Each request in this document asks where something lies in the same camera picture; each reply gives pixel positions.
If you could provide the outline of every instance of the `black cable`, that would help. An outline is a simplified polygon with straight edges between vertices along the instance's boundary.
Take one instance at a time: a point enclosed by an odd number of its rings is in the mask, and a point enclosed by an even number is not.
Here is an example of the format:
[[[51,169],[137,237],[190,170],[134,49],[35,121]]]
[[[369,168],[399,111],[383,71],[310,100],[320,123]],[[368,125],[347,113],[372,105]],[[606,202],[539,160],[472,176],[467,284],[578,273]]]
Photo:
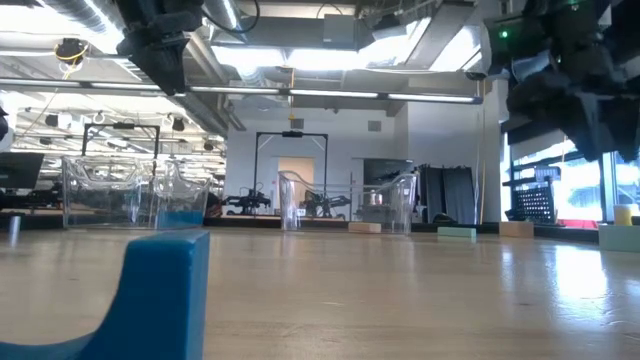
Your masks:
[[[340,15],[344,15],[344,14],[342,13],[342,10],[340,10],[340,8],[339,8],[339,7],[337,7],[335,4],[332,4],[332,3],[324,3],[324,4],[322,4],[322,5],[320,6],[320,9],[318,9],[318,12],[316,13],[316,19],[320,17],[320,11],[322,11],[322,9],[324,9],[324,7],[325,7],[325,6],[327,6],[327,5],[331,5],[331,6],[333,6],[333,8],[334,8],[334,9],[338,10],[338,12],[340,13]]]
[[[251,24],[251,26],[249,26],[246,29],[231,29],[228,28],[226,26],[223,26],[222,24],[220,24],[219,22],[213,20],[213,17],[209,14],[207,14],[206,11],[202,11],[202,14],[204,15],[204,17],[207,18],[207,20],[211,21],[213,23],[213,25],[219,27],[220,29],[226,31],[226,32],[230,32],[230,33],[234,33],[234,34],[246,34],[249,31],[253,30],[253,28],[256,27],[256,25],[258,25],[258,20],[260,20],[260,4],[258,4],[258,0],[253,0],[253,2],[256,4],[256,16],[253,18],[253,23]]]

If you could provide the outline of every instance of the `wooden block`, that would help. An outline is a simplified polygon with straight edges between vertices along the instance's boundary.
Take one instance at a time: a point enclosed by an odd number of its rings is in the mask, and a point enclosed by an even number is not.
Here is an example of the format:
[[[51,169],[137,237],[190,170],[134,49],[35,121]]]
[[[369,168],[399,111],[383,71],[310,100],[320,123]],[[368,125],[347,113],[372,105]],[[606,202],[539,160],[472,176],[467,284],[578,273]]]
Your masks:
[[[350,222],[349,232],[380,234],[382,232],[382,224]]]
[[[640,226],[603,225],[598,235],[602,250],[640,252]]]
[[[451,242],[476,242],[476,229],[473,228],[438,228],[438,241]]]
[[[533,223],[529,221],[501,222],[500,236],[533,239]]]

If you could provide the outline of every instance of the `transparent acrylic box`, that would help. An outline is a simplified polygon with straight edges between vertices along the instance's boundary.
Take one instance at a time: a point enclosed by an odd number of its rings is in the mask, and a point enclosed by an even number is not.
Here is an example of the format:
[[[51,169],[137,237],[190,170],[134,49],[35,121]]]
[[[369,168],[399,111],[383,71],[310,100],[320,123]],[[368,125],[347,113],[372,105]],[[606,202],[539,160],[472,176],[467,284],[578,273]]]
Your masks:
[[[64,226],[202,226],[209,181],[182,178],[176,161],[63,157]]]
[[[310,184],[295,172],[281,171],[278,185],[283,230],[346,230],[349,222],[366,222],[380,224],[383,233],[411,232],[414,174],[361,186]]]

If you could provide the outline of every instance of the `computer monitor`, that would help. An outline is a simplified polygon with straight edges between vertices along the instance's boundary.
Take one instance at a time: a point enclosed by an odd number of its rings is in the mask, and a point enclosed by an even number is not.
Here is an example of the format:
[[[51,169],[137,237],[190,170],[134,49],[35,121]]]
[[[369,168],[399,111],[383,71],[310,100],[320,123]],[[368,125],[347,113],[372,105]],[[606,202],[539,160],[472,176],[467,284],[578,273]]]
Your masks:
[[[0,153],[0,188],[35,188],[43,160],[38,153]]]

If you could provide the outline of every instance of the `light green block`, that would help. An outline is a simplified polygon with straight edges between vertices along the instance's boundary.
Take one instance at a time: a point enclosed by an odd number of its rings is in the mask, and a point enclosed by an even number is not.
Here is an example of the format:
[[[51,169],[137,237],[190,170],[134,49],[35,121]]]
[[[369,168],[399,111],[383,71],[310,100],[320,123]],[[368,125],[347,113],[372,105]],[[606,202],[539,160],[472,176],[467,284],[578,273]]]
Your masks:
[[[471,228],[438,228],[438,241],[476,242],[476,229]]]
[[[603,225],[598,235],[602,250],[640,252],[640,226]]]

